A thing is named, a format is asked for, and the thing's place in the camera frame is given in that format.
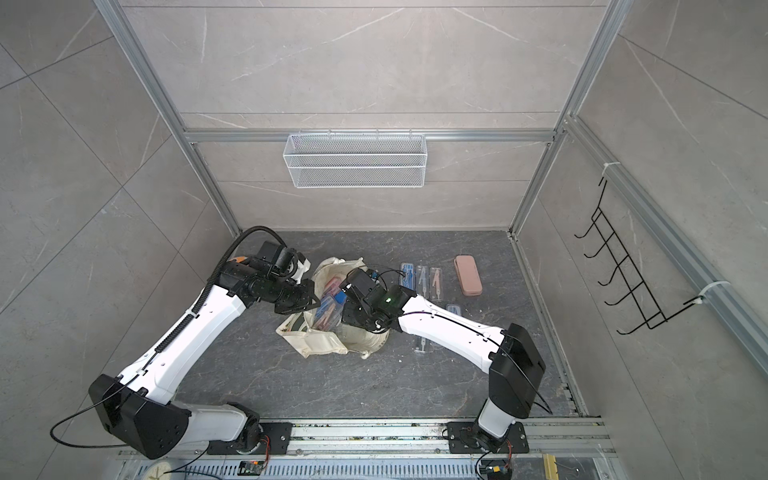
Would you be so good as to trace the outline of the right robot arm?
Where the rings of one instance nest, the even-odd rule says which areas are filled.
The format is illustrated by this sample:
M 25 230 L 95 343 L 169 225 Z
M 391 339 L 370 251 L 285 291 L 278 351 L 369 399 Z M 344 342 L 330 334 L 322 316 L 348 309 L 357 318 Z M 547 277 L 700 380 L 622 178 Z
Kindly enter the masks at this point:
M 530 416 L 539 394 L 545 362 L 528 331 L 512 323 L 489 326 L 445 310 L 415 291 L 395 285 L 342 287 L 347 300 L 342 319 L 372 334 L 390 330 L 429 340 L 468 360 L 488 375 L 488 395 L 475 420 L 477 436 L 504 439 L 510 427 Z

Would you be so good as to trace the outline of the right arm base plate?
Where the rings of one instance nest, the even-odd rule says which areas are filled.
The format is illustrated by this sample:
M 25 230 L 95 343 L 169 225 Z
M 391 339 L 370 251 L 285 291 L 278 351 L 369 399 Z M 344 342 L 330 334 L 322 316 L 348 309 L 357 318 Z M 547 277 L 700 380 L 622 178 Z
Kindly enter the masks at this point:
M 501 438 L 481 429 L 476 422 L 449 422 L 442 432 L 452 454 L 505 453 L 526 454 L 530 447 L 524 426 L 514 423 L 508 426 Z

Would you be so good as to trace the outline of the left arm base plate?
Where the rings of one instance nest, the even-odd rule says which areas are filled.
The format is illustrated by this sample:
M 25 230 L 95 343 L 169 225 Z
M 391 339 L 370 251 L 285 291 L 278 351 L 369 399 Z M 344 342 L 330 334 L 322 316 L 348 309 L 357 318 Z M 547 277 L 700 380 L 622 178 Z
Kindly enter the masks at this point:
M 232 441 L 210 441 L 209 455 L 285 455 L 291 440 L 293 424 L 266 422 L 247 425 Z

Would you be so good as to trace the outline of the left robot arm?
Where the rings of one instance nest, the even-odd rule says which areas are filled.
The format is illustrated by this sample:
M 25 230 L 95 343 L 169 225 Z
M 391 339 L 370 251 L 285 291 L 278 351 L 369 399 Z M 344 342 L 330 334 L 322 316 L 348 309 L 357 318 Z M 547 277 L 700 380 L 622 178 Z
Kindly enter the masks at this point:
M 268 227 L 243 231 L 225 250 L 195 300 L 164 336 L 119 375 L 88 389 L 104 430 L 155 460 L 187 444 L 249 454 L 265 445 L 260 416 L 239 404 L 176 404 L 177 390 L 214 340 L 250 306 L 278 315 L 315 309 L 320 300 L 305 255 Z

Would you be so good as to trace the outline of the small clear plastic box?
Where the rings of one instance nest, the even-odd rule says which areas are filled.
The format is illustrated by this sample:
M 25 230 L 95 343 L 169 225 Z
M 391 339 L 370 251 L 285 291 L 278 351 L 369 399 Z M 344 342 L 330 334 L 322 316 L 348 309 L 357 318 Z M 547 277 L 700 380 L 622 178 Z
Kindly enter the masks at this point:
M 442 269 L 440 267 L 430 268 L 429 294 L 432 302 L 442 302 L 444 299 L 442 287 Z

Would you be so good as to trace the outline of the blue box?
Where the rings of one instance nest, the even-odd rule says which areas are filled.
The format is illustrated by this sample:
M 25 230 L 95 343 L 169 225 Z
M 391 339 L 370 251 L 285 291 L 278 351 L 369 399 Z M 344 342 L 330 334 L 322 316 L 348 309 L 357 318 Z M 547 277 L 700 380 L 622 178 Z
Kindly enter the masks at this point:
M 457 315 L 457 316 L 462 316 L 463 315 L 462 308 L 459 305 L 456 305 L 456 304 L 447 304 L 446 305 L 446 310 L 448 312 L 454 314 L 454 315 Z

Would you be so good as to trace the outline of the floral canvas tote bag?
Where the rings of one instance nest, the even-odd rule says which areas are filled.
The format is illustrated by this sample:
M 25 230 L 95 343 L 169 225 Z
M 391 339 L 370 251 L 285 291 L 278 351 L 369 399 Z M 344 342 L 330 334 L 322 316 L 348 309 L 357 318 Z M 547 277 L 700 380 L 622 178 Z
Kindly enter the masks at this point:
M 374 334 L 363 328 L 342 322 L 343 302 L 329 292 L 340 294 L 340 282 L 355 268 L 367 270 L 362 257 L 346 261 L 329 257 L 315 269 L 311 280 L 314 293 L 325 304 L 320 307 L 291 314 L 276 333 L 304 358 L 315 355 L 358 353 L 362 359 L 379 351 L 389 339 L 389 333 Z

